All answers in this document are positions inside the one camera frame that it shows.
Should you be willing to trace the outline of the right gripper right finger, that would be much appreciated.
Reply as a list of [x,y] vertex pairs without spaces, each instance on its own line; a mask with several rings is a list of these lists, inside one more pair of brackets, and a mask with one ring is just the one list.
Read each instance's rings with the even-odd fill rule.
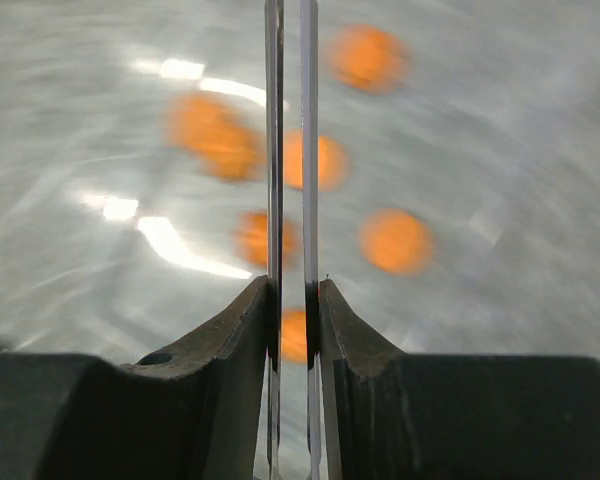
[[319,287],[333,479],[600,479],[600,361],[406,353]]

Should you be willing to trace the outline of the metal tongs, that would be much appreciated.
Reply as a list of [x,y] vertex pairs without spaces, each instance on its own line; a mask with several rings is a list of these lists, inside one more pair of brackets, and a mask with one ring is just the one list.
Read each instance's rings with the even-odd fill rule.
[[[300,125],[300,113],[298,102],[300,101],[299,80],[292,79],[298,74],[300,68],[299,53],[299,6],[292,5],[292,1],[285,1],[285,48],[284,48],[284,95],[289,108],[284,113],[284,125],[287,127],[298,127]],[[257,14],[260,22],[258,25],[256,40],[258,40],[257,61],[250,61],[252,67],[258,67],[256,75],[258,83],[254,86],[265,87],[265,46],[264,46],[264,1],[256,2]],[[322,22],[327,18],[326,7],[337,7],[336,1],[317,1],[318,17]],[[286,219],[293,220],[300,225],[300,237],[302,240],[302,199],[301,193],[284,187],[283,207]],[[298,260],[299,266],[284,267],[282,305],[284,308],[304,308],[304,273],[303,260]],[[307,366],[288,360],[281,360],[281,387],[280,387],[280,443],[278,451],[279,479],[308,479],[310,474],[310,453],[307,443]],[[262,407],[260,415],[260,426],[258,431],[258,442],[254,466],[254,479],[269,479],[269,461],[267,460],[267,417],[266,402]]]

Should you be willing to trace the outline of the round orange cookie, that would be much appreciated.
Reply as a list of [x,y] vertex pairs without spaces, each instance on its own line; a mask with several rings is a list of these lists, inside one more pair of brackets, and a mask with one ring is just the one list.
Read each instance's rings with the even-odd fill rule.
[[435,252],[431,228],[414,215],[384,209],[370,215],[360,228],[360,249],[374,267],[390,274],[416,274]]
[[[293,189],[303,187],[302,133],[287,134],[284,141],[284,182]],[[318,139],[318,188],[321,192],[337,189],[348,173],[348,158],[343,147],[326,135]]]
[[330,41],[328,64],[341,84],[367,93],[386,93],[399,87],[412,55],[396,35],[369,24],[352,24]]

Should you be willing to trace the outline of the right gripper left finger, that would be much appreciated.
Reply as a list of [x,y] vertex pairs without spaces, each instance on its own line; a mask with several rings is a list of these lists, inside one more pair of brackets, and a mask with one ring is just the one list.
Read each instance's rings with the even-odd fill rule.
[[0,353],[0,479],[248,479],[270,294],[223,311],[135,364]]

